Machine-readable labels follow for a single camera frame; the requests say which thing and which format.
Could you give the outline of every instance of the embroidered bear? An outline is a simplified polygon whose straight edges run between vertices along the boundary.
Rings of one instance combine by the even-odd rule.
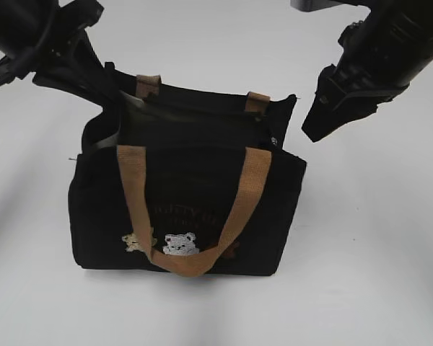
[[[167,245],[163,247],[164,254],[174,254],[175,256],[189,256],[198,254],[200,250],[194,244],[196,235],[187,234],[167,234],[165,241]]]
[[[136,238],[135,233],[127,234],[126,236],[122,237],[122,241],[127,244],[127,248],[125,251],[127,252],[133,252],[133,251],[141,251],[144,252],[144,250],[141,248],[141,245],[138,243],[138,239]],[[152,246],[157,244],[157,239],[152,238]]]

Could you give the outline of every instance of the brown strap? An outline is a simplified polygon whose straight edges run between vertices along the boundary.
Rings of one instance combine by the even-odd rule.
[[[150,94],[158,95],[162,79],[160,76],[136,76],[136,97],[145,99]]]
[[[250,220],[263,194],[271,166],[271,152],[246,149],[239,188],[218,245],[190,256],[163,254],[152,247],[151,224],[144,197],[146,149],[118,146],[118,163],[134,233],[149,261],[170,272],[196,277],[205,274],[214,266],[216,260],[242,233]]]
[[[271,98],[269,96],[257,94],[256,92],[249,92],[247,95],[247,102],[245,103],[245,111],[265,114],[270,101]]]

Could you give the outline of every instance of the black tote bag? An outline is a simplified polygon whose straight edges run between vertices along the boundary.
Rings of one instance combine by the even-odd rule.
[[[296,97],[200,92],[106,69],[125,102],[82,135],[69,189],[77,264],[275,273],[306,169],[282,149]]]

